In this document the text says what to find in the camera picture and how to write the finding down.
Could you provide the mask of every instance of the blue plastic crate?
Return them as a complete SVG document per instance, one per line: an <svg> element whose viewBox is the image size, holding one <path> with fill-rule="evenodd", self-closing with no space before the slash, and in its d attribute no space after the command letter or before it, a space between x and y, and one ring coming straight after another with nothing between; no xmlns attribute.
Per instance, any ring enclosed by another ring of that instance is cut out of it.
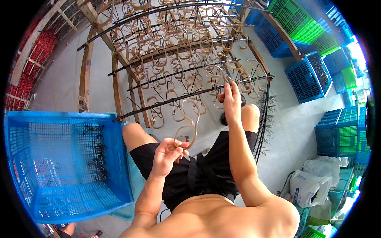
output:
<svg viewBox="0 0 381 238"><path fill-rule="evenodd" d="M358 127L363 127L365 129L365 117L366 117L366 107L359 107L359 123Z"/></svg>
<svg viewBox="0 0 381 238"><path fill-rule="evenodd" d="M349 66L349 61L343 49L336 50L335 52L326 55L323 61L331 76L341 73L343 69Z"/></svg>
<svg viewBox="0 0 381 238"><path fill-rule="evenodd" d="M359 123L359 106L346 107L341 110L336 127L357 126Z"/></svg>
<svg viewBox="0 0 381 238"><path fill-rule="evenodd" d="M352 95L352 92L348 92L348 91L342 94L345 107L353 106L351 95Z"/></svg>
<svg viewBox="0 0 381 238"><path fill-rule="evenodd" d="M322 88L320 82L311 66L308 57L312 55L319 55L317 52L306 54L304 60L293 64L290 68L285 70L288 80L294 89L299 103L309 102L321 97L325 97L332 85L331 76L321 59L325 71L328 75L328 83L325 88Z"/></svg>
<svg viewBox="0 0 381 238"><path fill-rule="evenodd" d="M296 0L315 21L319 22L322 17L317 13L315 8L313 8L308 0ZM333 3L330 0L314 0L315 4L324 12L327 13L332 7Z"/></svg>
<svg viewBox="0 0 381 238"><path fill-rule="evenodd" d="M232 4L242 4L243 5L243 2L244 2L244 0L233 0ZM230 9L235 8L237 13L238 13L241 10L242 7L230 6L229 8Z"/></svg>
<svg viewBox="0 0 381 238"><path fill-rule="evenodd" d="M353 32L349 28L349 25L347 24L346 21L343 21L341 25L341 29L339 31L339 38L336 39L337 44L340 47L347 46L349 43L354 42L355 40L352 38L353 37Z"/></svg>
<svg viewBox="0 0 381 238"><path fill-rule="evenodd" d="M357 78L361 78L362 76L364 76L364 73L360 70L359 62L357 61L357 59L353 58L352 63L355 68Z"/></svg>
<svg viewBox="0 0 381 238"><path fill-rule="evenodd" d="M259 24L261 19L264 18L263 15L259 12L259 10L250 9L249 14L247 14L245 23L246 25L256 26Z"/></svg>
<svg viewBox="0 0 381 238"><path fill-rule="evenodd" d="M315 128L336 128L340 113L341 109L326 112Z"/></svg>
<svg viewBox="0 0 381 238"><path fill-rule="evenodd" d="M340 205L340 201L343 198L344 192L346 191L349 181L351 180L353 174L353 168L351 169L340 169L340 180L334 190L328 191L328 196L330 197L331 205L331 215L333 216L337 208Z"/></svg>
<svg viewBox="0 0 381 238"><path fill-rule="evenodd" d="M333 85L335 87L336 94L347 93L347 88L345 86L344 77L343 77L343 74L341 72L332 76L332 82L333 82Z"/></svg>
<svg viewBox="0 0 381 238"><path fill-rule="evenodd" d="M266 18L262 17L260 19L255 29L255 33L269 50L272 57L284 58L293 56L286 42L276 31L276 29L270 25L269 21ZM296 40L293 40L293 42L296 47L300 48L301 50L304 50L311 45L304 42L298 42Z"/></svg>
<svg viewBox="0 0 381 238"><path fill-rule="evenodd" d="M369 164L371 151L367 146L367 135L365 127L357 128L357 150L355 162L360 164Z"/></svg>
<svg viewBox="0 0 381 238"><path fill-rule="evenodd" d="M317 154L324 156L337 156L336 128L315 126Z"/></svg>
<svg viewBox="0 0 381 238"><path fill-rule="evenodd" d="M20 200L37 223L92 219L132 200L122 126L116 115L75 112L8 112L5 118L8 165ZM97 182L96 132L104 125L105 182Z"/></svg>

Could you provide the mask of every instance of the white plastic bag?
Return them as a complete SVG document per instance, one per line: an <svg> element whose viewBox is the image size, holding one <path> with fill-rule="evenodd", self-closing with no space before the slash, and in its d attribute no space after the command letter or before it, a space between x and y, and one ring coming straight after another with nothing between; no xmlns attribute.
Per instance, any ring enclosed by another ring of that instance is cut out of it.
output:
<svg viewBox="0 0 381 238"><path fill-rule="evenodd" d="M340 181L340 162L336 158L306 160L303 171L318 177L331 176L331 187L336 187Z"/></svg>
<svg viewBox="0 0 381 238"><path fill-rule="evenodd" d="M301 208L323 205L331 187L331 181L331 176L317 177L296 170L290 179L290 193Z"/></svg>

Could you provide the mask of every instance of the black cable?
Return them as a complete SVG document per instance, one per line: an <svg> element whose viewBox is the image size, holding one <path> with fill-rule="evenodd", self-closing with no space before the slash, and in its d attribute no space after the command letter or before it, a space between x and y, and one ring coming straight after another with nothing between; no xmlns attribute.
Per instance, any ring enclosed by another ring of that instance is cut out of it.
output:
<svg viewBox="0 0 381 238"><path fill-rule="evenodd" d="M280 196L280 194L283 192L283 189L285 189L285 186L286 186L288 177L289 177L291 174L293 174L294 172L295 172L295 171L292 171L291 173L289 173L289 174L287 175L287 178L286 178L285 184L283 185L282 190L280 190L280 191L277 192L277 193L278 193L278 196Z"/></svg>
<svg viewBox="0 0 381 238"><path fill-rule="evenodd" d="M166 211L166 210L169 210L169 208L163 210L163 211L160 213L160 222L162 222L162 214L163 214L163 212Z"/></svg>

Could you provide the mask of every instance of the wooden beam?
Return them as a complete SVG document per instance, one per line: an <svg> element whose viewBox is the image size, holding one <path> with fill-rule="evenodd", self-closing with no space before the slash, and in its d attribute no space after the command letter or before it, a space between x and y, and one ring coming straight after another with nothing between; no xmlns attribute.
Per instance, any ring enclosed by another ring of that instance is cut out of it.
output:
<svg viewBox="0 0 381 238"><path fill-rule="evenodd" d="M118 69L118 56L113 54L112 55L112 70ZM115 99L115 108L117 111L117 116L122 116L124 115L124 110L122 106L122 96L120 94L119 86L119 73L115 73L112 76L112 86L114 88L114 99ZM119 123L126 122L126 120L119 119Z"/></svg>
<svg viewBox="0 0 381 238"><path fill-rule="evenodd" d="M37 37L40 35L46 24L49 22L50 18L56 13L56 11L66 2L67 0L58 0L56 4L48 11L47 14L41 19L38 23L28 40L26 41L24 48L16 62L16 65L13 68L10 84L17 86L19 85L19 80L22 74L24 65L26 64L29 54L33 48L34 43L36 42Z"/></svg>
<svg viewBox="0 0 381 238"><path fill-rule="evenodd" d="M77 4L79 6L82 4L81 1L82 0L77 0ZM105 26L104 27L99 26L99 24L97 22L97 12L96 12L96 10L94 9L93 5L90 2L88 2L85 5L83 5L81 7L81 11L85 15L85 17L89 20L91 25L95 27L95 29L96 29L96 31L98 33L106 30ZM105 42L105 44L109 47L111 52L113 52L113 54L116 56L118 61L122 64L122 66L128 66L129 64L127 63L127 58L123 55L122 52L114 53L115 47L114 47L114 43L113 43L113 41L111 39L110 32L108 32L107 34L102 35L101 38ZM136 80L136 77L135 77L134 73L132 72L132 70L130 69L130 67L127 67L126 70L127 70L128 74L129 74L129 77L132 77L137 83L139 83ZM146 101L144 99L144 94L141 91L140 87L138 88L138 92L139 92L139 98L140 98L140 103L141 103L142 107L146 107L147 104L146 104ZM151 120L150 120L149 115L148 115L148 111L143 112L143 118L144 118L144 122L145 122L146 127L147 128L152 127Z"/></svg>
<svg viewBox="0 0 381 238"><path fill-rule="evenodd" d="M95 27L90 28L88 39L91 39L96 34ZM90 66L91 58L93 57L94 42L90 42L85 46L82 58L81 74L79 77L79 96L78 96L78 111L90 111Z"/></svg>
<svg viewBox="0 0 381 238"><path fill-rule="evenodd" d="M77 0L77 4L80 6L82 4L82 0ZM94 9L93 5L90 2L88 2L85 5L83 5L81 7L81 11L85 15L85 17L89 20L91 25L96 28L96 31L98 33L103 32L104 30L107 29L107 27L105 27L105 26L104 27L99 26L99 24L97 22L97 11ZM101 38L105 42L107 47L110 49L110 51L114 52L115 51L115 47L114 47L114 42L111 39L110 32L108 32L107 34L102 35ZM123 55L122 52L116 53L116 55L118 57L118 61L122 64L122 66L127 66L128 65L127 59ZM136 77L132 73L131 69L127 68L126 70L132 76L132 78L136 81Z"/></svg>
<svg viewBox="0 0 381 238"><path fill-rule="evenodd" d="M256 7L263 8L261 4L258 2L254 2L256 4ZM297 62L301 61L304 57L304 54L300 53L301 49L297 48L290 36L287 34L287 32L283 29L281 25L279 25L279 22L269 13L266 11L259 11L266 19L269 21L269 23L275 27L279 35L283 38L283 40L286 42L287 46L290 48L292 55L296 59Z"/></svg>
<svg viewBox="0 0 381 238"><path fill-rule="evenodd" d="M255 48L254 44L252 41L249 41L249 49L253 52L253 55L257 59L259 63L262 64L264 71L266 72L267 75L270 75L270 70L267 67L265 61L263 60L261 54L258 52L257 48Z"/></svg>
<svg viewBox="0 0 381 238"><path fill-rule="evenodd" d="M132 80L132 77L130 77L128 74L127 74L127 78L128 78L128 86L130 88L130 98L132 101L131 102L132 110L136 111L137 108L136 108L135 93L134 93L134 90L132 89L133 88L133 80ZM139 115L135 114L134 117L135 117L135 122L140 124Z"/></svg>

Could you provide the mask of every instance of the plastic crate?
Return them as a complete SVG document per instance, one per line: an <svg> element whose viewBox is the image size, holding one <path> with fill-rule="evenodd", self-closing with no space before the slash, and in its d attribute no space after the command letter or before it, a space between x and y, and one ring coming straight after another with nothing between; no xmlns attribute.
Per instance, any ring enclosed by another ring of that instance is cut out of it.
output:
<svg viewBox="0 0 381 238"><path fill-rule="evenodd" d="M353 39L353 32L349 28L349 25L345 20L343 20L343 23L340 24L341 29L339 30L339 36L336 41L339 44L339 46L346 46L349 43L354 42L355 40Z"/></svg>
<svg viewBox="0 0 381 238"><path fill-rule="evenodd" d="M318 155L337 157L336 128L315 126L316 148Z"/></svg>
<svg viewBox="0 0 381 238"><path fill-rule="evenodd" d="M300 238L325 238L325 234L310 228L308 231L304 232Z"/></svg>
<svg viewBox="0 0 381 238"><path fill-rule="evenodd" d="M294 0L274 0L269 11L292 40L311 44L324 33L323 27Z"/></svg>
<svg viewBox="0 0 381 238"><path fill-rule="evenodd" d="M259 12L259 10L251 9L249 14L247 14L245 23L246 25L256 26L259 24L261 19L263 19L263 15Z"/></svg>
<svg viewBox="0 0 381 238"><path fill-rule="evenodd" d="M346 107L341 110L336 127L357 126L359 123L359 106Z"/></svg>
<svg viewBox="0 0 381 238"><path fill-rule="evenodd" d="M345 87L344 78L343 78L343 75L341 74L341 72L332 76L332 82L333 82L333 85L335 86L336 94L347 92L347 88Z"/></svg>
<svg viewBox="0 0 381 238"><path fill-rule="evenodd" d="M78 222L108 214L132 202L122 126L116 115L75 112L8 112L8 166L30 217L37 223ZM94 166L96 132L103 125L105 182Z"/></svg>
<svg viewBox="0 0 381 238"><path fill-rule="evenodd" d="M361 78L364 76L364 73L360 70L359 62L357 59L352 59L353 66L355 68L357 78Z"/></svg>
<svg viewBox="0 0 381 238"><path fill-rule="evenodd" d="M356 88L356 77L351 66L346 67L341 71L343 75L343 80L345 82L345 87L347 89Z"/></svg>
<svg viewBox="0 0 381 238"><path fill-rule="evenodd" d="M140 173L140 170L136 166L134 160L132 159L132 157L128 151L127 151L127 165L128 165L128 173L130 175L131 191L132 191L134 203L132 203L126 207L123 207L123 208L121 208L115 212L112 212L109 215L120 218L122 220L131 221L134 219L135 203L136 203L141 191L144 188L145 179L144 179L143 175Z"/></svg>
<svg viewBox="0 0 381 238"><path fill-rule="evenodd" d="M343 69L350 66L347 56L345 55L345 52L343 49L338 49L335 52L326 55L323 61L325 63L325 66L327 66L327 69L332 77L332 80L333 80L333 75L337 73L341 73Z"/></svg>
<svg viewBox="0 0 381 238"><path fill-rule="evenodd" d="M285 70L287 78L294 89L299 103L309 102L321 97L325 97L332 85L331 76L327 73L328 83L324 89L321 87L315 71L313 70L311 63L308 60L309 56L316 54L318 53L311 52L306 54L304 60L293 64L290 68ZM321 61L326 72L328 72L323 60Z"/></svg>
<svg viewBox="0 0 381 238"><path fill-rule="evenodd" d="M344 101L344 106L345 107L351 107L353 106L353 103L352 103L352 92L348 92L348 91L345 91L342 96L343 96L343 101Z"/></svg>
<svg viewBox="0 0 381 238"><path fill-rule="evenodd" d="M314 41L314 45L316 45L321 56L331 54L340 49L335 38L326 32Z"/></svg>
<svg viewBox="0 0 381 238"><path fill-rule="evenodd" d="M331 215L333 216L337 208L340 205L340 201L343 198L344 192L346 191L349 181L351 180L353 174L353 168L351 169L340 169L340 180L334 190L328 191L328 196L331 200Z"/></svg>
<svg viewBox="0 0 381 238"><path fill-rule="evenodd" d="M352 157L357 151L357 126L338 127L337 156Z"/></svg>
<svg viewBox="0 0 381 238"><path fill-rule="evenodd" d="M335 128L342 109L326 112L322 119L316 124L315 128Z"/></svg>
<svg viewBox="0 0 381 238"><path fill-rule="evenodd" d="M355 163L353 167L353 174L354 176L362 176L365 170L367 169L368 165Z"/></svg>
<svg viewBox="0 0 381 238"><path fill-rule="evenodd" d="M261 18L260 22L255 29L255 33L261 39L263 44L269 50L270 54L274 58L292 57L290 48L276 31L276 29L270 25L266 18ZM296 47L304 50L310 46L310 44L294 41Z"/></svg>
<svg viewBox="0 0 381 238"><path fill-rule="evenodd" d="M371 151L370 148L367 146L367 135L364 130L361 130L361 128L358 128L357 131L357 150L356 150L356 163L361 164L369 164Z"/></svg>
<svg viewBox="0 0 381 238"><path fill-rule="evenodd" d="M242 4L243 5L244 0L232 0L232 4ZM235 8L237 13L241 10L242 7L239 6L230 6L230 9Z"/></svg>

